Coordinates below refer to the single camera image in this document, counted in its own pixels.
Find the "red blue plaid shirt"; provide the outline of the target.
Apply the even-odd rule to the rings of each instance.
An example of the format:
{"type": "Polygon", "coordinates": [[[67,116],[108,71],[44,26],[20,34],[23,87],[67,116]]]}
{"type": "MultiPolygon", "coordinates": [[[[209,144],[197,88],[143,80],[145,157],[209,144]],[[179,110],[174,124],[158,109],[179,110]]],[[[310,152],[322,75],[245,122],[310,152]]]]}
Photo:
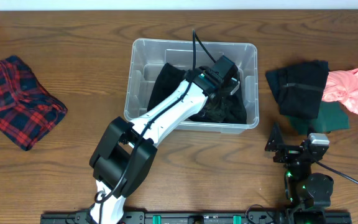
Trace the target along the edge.
{"type": "Polygon", "coordinates": [[[67,112],[21,58],[0,60],[0,131],[14,144],[31,150],[67,112]]]}

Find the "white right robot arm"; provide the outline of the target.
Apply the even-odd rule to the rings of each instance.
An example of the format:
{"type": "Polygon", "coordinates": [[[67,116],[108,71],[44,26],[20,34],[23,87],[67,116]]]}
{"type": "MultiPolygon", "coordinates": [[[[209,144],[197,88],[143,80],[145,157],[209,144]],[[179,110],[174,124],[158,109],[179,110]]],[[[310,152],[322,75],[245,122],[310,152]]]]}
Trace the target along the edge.
{"type": "Polygon", "coordinates": [[[326,223],[325,208],[331,205],[333,178],[311,171],[329,148],[325,134],[309,133],[299,145],[285,144],[278,123],[273,124],[265,150],[285,168],[285,195],[290,205],[275,216],[277,223],[326,223]]]}

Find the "pink garment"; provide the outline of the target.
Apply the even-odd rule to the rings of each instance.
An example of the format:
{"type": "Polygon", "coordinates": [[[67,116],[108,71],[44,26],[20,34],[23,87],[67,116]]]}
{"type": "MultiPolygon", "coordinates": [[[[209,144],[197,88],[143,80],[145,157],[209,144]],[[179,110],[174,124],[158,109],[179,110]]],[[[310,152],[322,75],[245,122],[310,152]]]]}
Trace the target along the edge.
{"type": "Polygon", "coordinates": [[[329,72],[322,101],[340,102],[358,115],[358,68],[329,72]]]}

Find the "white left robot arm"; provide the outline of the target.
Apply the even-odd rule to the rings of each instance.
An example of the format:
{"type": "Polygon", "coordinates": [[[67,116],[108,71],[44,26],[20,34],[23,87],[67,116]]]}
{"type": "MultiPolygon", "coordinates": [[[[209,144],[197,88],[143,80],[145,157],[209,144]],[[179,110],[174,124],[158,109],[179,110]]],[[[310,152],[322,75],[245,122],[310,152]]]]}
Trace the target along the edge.
{"type": "Polygon", "coordinates": [[[92,223],[118,223],[124,203],[147,177],[157,147],[182,121],[198,113],[208,98],[233,86],[237,67],[196,68],[152,110],[127,122],[117,117],[106,128],[89,160],[96,180],[92,223]]]}

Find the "black garment with tape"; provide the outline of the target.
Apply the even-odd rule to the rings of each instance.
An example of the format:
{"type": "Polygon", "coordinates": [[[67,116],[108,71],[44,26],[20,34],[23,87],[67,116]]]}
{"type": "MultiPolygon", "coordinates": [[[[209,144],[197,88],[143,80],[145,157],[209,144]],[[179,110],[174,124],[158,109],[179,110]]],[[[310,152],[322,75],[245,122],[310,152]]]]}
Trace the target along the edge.
{"type": "Polygon", "coordinates": [[[314,60],[267,71],[265,77],[280,114],[316,119],[328,75],[328,62],[314,60]]]}

